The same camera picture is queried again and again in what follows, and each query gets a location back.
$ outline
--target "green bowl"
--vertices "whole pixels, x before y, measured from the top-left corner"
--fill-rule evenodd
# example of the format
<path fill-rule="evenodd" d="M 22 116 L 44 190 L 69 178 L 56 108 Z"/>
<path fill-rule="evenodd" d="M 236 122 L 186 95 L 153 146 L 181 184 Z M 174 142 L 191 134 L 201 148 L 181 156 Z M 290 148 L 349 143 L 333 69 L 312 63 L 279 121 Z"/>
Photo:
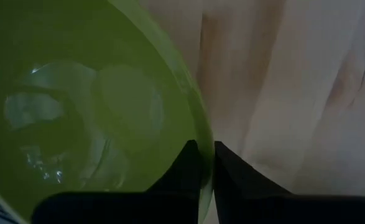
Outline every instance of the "green bowl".
<path fill-rule="evenodd" d="M 0 204 L 18 221 L 59 192 L 143 192 L 191 139 L 202 222 L 213 140 L 165 32 L 133 0 L 0 1 Z"/>

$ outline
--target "black object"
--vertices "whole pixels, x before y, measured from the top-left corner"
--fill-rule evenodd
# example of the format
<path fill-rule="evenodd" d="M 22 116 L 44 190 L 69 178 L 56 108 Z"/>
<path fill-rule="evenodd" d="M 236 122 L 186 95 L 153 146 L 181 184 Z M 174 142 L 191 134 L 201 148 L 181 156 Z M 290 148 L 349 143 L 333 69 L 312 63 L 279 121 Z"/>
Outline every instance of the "black object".
<path fill-rule="evenodd" d="M 32 223 L 197 223 L 202 173 L 197 144 L 188 141 L 148 191 L 54 195 L 36 208 Z"/>
<path fill-rule="evenodd" d="M 365 197 L 294 195 L 215 142 L 219 222 L 365 223 Z M 197 223 L 203 161 L 188 141 L 171 168 L 136 194 L 65 193 L 44 200 L 32 223 Z"/>
<path fill-rule="evenodd" d="M 222 142 L 215 143 L 219 222 L 365 223 L 365 197 L 294 195 L 267 179 Z"/>

